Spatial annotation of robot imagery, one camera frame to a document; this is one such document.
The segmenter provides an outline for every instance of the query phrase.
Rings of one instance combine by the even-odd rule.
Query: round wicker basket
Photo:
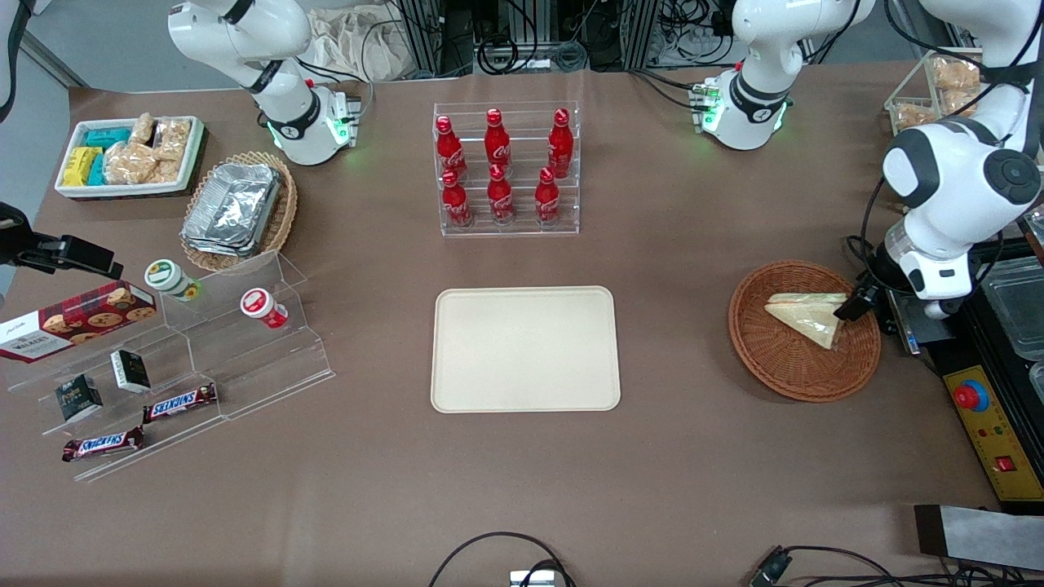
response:
[[[754,271],[729,304],[729,335],[755,377],[789,398],[826,402],[867,384],[881,358],[881,333],[873,313],[843,323],[837,345],[827,350],[776,320],[764,305],[774,294],[848,294],[852,284],[805,261],[779,261]]]
[[[265,229],[264,238],[261,241],[261,248],[258,250],[258,254],[260,255],[261,253],[266,253],[268,251],[279,251],[283,248],[283,244],[286,243],[286,237],[290,235],[290,226],[293,224],[293,215],[298,212],[298,187],[293,183],[293,177],[290,175],[290,170],[287,169],[285,163],[267,152],[250,151],[234,155],[218,165],[223,165],[224,163],[268,165],[278,169],[280,174],[283,177],[283,181],[279,186],[279,193],[276,196],[278,199],[276,205],[272,207],[271,216],[268,217],[268,227]],[[207,184],[207,180],[209,180],[211,174],[214,173],[214,169],[216,169],[218,165],[215,165],[214,168],[207,171],[207,174],[204,175],[203,180],[196,186],[195,191],[192,193],[192,199],[189,201],[188,210],[185,212],[186,218],[188,218],[189,214],[192,213],[192,208],[195,207],[196,202],[199,199],[199,192],[203,191],[203,186]],[[236,263],[239,263],[240,261],[246,260],[246,257],[217,255],[214,253],[196,251],[195,249],[189,246],[184,239],[182,240],[182,249],[185,250],[185,254],[188,256],[189,260],[192,261],[192,264],[212,272],[226,269]]]

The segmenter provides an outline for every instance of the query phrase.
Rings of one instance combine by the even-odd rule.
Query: aluminum foil container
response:
[[[182,238],[197,251],[254,255],[261,246],[281,182],[279,171],[267,165],[218,166],[185,219]]]

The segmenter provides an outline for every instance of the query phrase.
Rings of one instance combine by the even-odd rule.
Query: beige tray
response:
[[[438,412],[600,412],[619,401],[609,289],[447,289],[438,296],[431,361],[431,405]]]

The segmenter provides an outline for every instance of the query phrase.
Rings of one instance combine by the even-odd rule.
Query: coca-cola bottle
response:
[[[456,171],[457,179],[464,180],[468,175],[468,163],[464,160],[464,145],[460,139],[453,132],[453,123],[449,116],[440,116],[435,119],[435,130],[438,132],[438,140],[435,141],[435,150],[438,151],[438,161],[444,170]]]
[[[443,207],[454,227],[470,227],[474,221],[468,208],[468,192],[457,183],[457,173],[452,169],[443,171]]]
[[[485,190],[485,193],[490,196],[490,210],[493,212],[493,221],[501,227],[512,224],[515,219],[515,205],[512,203],[512,186],[507,184],[504,174],[503,165],[491,165],[490,187]]]
[[[560,108],[554,111],[554,127],[547,138],[547,164],[554,177],[569,177],[569,163],[573,159],[573,132],[569,128],[569,111]]]
[[[485,113],[485,157],[490,165],[500,165],[504,168],[504,177],[511,175],[512,169],[512,138],[504,131],[503,115],[491,108]]]
[[[552,227],[559,221],[559,186],[554,185],[554,171],[550,167],[540,170],[537,185],[537,221],[542,227]]]

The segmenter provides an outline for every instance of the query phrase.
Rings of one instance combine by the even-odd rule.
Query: brown paper tablecloth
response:
[[[624,74],[380,86],[357,148],[293,167],[301,203],[284,253],[310,278],[308,320],[337,377],[93,484],[73,483],[41,440],[32,400],[0,394],[0,582],[417,586],[491,530],[548,541],[585,586],[736,585],[777,543],[935,571],[917,555],[909,504],[994,503],[940,381],[886,341],[862,392],[796,403],[744,370],[726,328],[733,288],[763,263],[858,273],[841,236],[858,230],[887,143],[881,104],[909,67],[807,68],[782,130],[752,152],[695,135],[684,110]],[[580,235],[444,239],[433,102],[578,93]],[[74,121],[200,117],[205,169],[274,148],[242,91],[71,98]],[[114,249],[140,281],[149,261],[182,258],[185,204],[49,193],[35,228]],[[879,207],[871,238],[896,220]],[[21,269],[5,315],[98,283]],[[573,284],[615,297],[616,409],[431,407],[442,290]],[[540,558],[522,543],[477,545],[443,584],[504,585]],[[813,555],[793,567],[830,570],[867,571]]]

